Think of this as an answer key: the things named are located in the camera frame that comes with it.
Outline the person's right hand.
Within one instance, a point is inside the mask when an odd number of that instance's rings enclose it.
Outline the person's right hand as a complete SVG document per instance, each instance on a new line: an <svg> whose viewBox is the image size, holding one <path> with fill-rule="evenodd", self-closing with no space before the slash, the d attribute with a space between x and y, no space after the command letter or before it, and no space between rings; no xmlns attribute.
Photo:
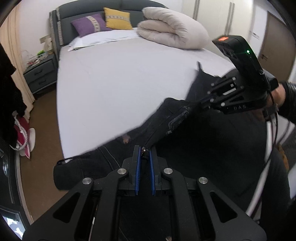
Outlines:
<svg viewBox="0 0 296 241"><path fill-rule="evenodd" d="M268 95L266 106L270 107L276 104L278 107L281 107L285 102L285 97L285 89L283 85L280 83L278 87L275 90L273 90L271 94Z"/></svg>

